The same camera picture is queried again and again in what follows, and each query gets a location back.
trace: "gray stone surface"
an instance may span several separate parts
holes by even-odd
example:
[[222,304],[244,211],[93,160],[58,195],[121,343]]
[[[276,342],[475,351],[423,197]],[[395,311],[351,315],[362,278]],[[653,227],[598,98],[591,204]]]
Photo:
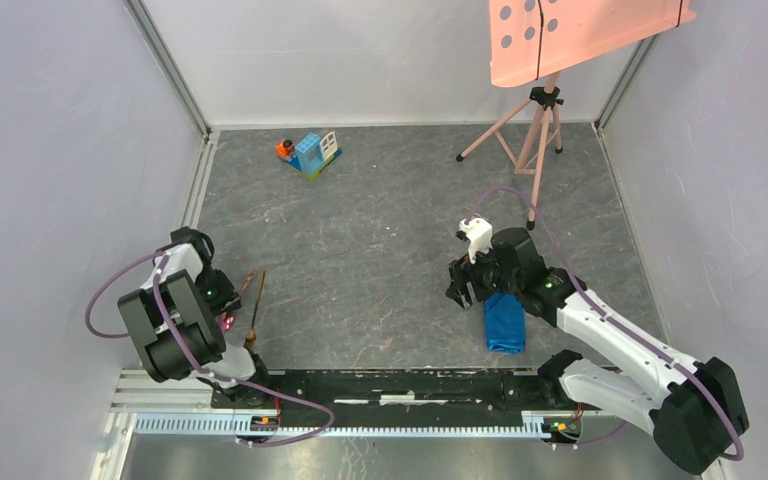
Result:
[[[257,350],[270,368],[534,366],[572,348],[604,359],[539,319],[526,349],[490,353],[480,305],[444,296],[448,263],[465,253],[453,233],[494,185],[531,190],[532,177],[489,139],[463,163],[454,156],[486,125],[337,129],[343,155],[315,181],[275,157],[286,136],[308,130],[222,132],[199,228],[216,242],[216,265],[239,284],[267,271]],[[527,125],[503,133],[518,148]],[[564,152],[549,150],[538,206],[579,277],[648,332],[661,331],[611,174],[589,125],[564,126]],[[497,229],[524,225],[515,195],[481,208]],[[557,265],[543,228],[533,236]],[[229,334],[240,343],[254,292]]]

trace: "tripod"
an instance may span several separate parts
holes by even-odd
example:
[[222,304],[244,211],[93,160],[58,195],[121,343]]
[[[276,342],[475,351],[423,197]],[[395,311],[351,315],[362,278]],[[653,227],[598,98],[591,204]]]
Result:
[[[555,153],[561,153],[564,151],[564,145],[561,141],[561,116],[558,112],[558,105],[563,105],[564,101],[558,98],[561,93],[561,89],[555,85],[558,83],[558,76],[560,72],[555,72],[549,75],[546,81],[546,85],[543,87],[534,87],[531,89],[531,93],[528,99],[517,105],[516,108],[505,114],[495,125],[490,127],[489,130],[484,132],[478,139],[472,142],[472,145],[468,146],[466,150],[459,153],[455,160],[462,162],[467,155],[472,153],[473,150],[478,148],[479,145],[484,143],[485,140],[490,138],[491,135],[495,135],[499,139],[499,143],[502,144],[502,148],[505,149],[505,153],[508,154],[508,158],[514,164],[514,173],[519,175],[534,175],[534,185],[531,187],[531,203],[537,206],[537,195],[540,192],[540,177],[543,174],[543,157],[546,153],[546,145],[555,140]],[[523,108],[527,107],[531,102],[537,103],[537,109],[534,111],[534,118],[531,120],[531,125],[528,127],[528,133],[525,135],[525,143],[522,145],[522,150],[519,152],[519,156],[514,156],[511,148],[508,146],[502,134],[499,133],[499,129],[502,125],[508,123],[514,115],[519,113]],[[549,135],[549,112],[551,110],[552,120],[555,123],[555,128],[552,134]],[[531,153],[531,147],[534,145],[534,139],[537,135],[537,129],[540,128],[540,143],[537,145],[537,153],[526,162],[526,157]],[[526,228],[533,230],[535,225],[534,210],[528,212],[528,223]]]

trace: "blue towel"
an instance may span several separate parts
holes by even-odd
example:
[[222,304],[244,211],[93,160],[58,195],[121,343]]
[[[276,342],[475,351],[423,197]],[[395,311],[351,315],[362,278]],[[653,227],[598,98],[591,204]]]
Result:
[[491,352],[525,350],[525,312],[516,297],[496,293],[484,301],[484,334]]

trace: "gray floor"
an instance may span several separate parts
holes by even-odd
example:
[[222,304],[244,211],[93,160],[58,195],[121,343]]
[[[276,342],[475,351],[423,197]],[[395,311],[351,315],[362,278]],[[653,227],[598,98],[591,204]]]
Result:
[[[455,154],[487,126],[337,129],[343,155],[309,181],[274,155],[283,136],[307,130],[222,132],[199,228],[234,282],[267,271],[258,351],[270,368],[534,366],[571,348],[604,359],[542,320],[528,318],[526,350],[487,351],[480,305],[444,296],[449,261],[465,253],[453,233],[494,185],[531,189],[494,139],[463,163]],[[527,125],[503,130],[517,148]],[[539,205],[579,277],[611,306],[661,337],[611,174],[589,125],[564,126],[565,149],[548,153]],[[496,227],[524,225],[516,196],[481,213]],[[557,264],[541,226],[533,232]],[[253,290],[230,339],[247,327]]]
[[[616,429],[586,420],[583,441]],[[228,437],[136,435],[122,478],[129,480],[678,480],[651,437],[627,428],[602,445],[552,452],[540,440],[323,437],[249,450]]]

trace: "tripod leg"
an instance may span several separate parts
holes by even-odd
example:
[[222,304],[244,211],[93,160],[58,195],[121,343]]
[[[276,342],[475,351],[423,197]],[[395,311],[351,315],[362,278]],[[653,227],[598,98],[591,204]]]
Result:
[[473,150],[478,148],[479,145],[484,143],[484,140],[487,140],[490,138],[491,135],[495,134],[500,128],[502,128],[502,125],[506,124],[508,120],[514,117],[517,113],[520,112],[523,108],[527,107],[528,104],[531,103],[531,99],[527,99],[524,102],[520,103],[516,106],[513,110],[506,113],[504,117],[500,118],[498,122],[496,122],[490,129],[488,129],[486,132],[484,132],[480,137],[478,137],[478,140],[472,142],[472,145],[466,147],[466,150],[459,153],[458,156],[455,157],[455,160],[459,162],[463,162],[463,159],[466,158],[467,155],[472,153]]
[[564,151],[564,142],[561,141],[561,113],[557,105],[552,108],[552,119],[555,122],[555,153],[561,153]]
[[[540,192],[540,176],[543,174],[543,156],[546,154],[546,138],[549,135],[549,116],[543,115],[543,121],[540,128],[540,143],[537,147],[537,167],[534,171],[534,186],[531,187],[531,204],[537,206],[537,194]],[[529,209],[528,223],[525,228],[534,230],[535,217],[534,210]]]
[[517,157],[514,172],[525,168],[525,160],[528,157],[529,152],[531,152],[532,145],[534,145],[534,137],[537,136],[537,128],[544,117],[543,114],[543,107],[537,105],[537,110],[534,111],[534,118],[531,119],[531,125],[528,127],[528,134],[525,136],[525,143],[522,144],[522,150],[520,150],[519,157]]

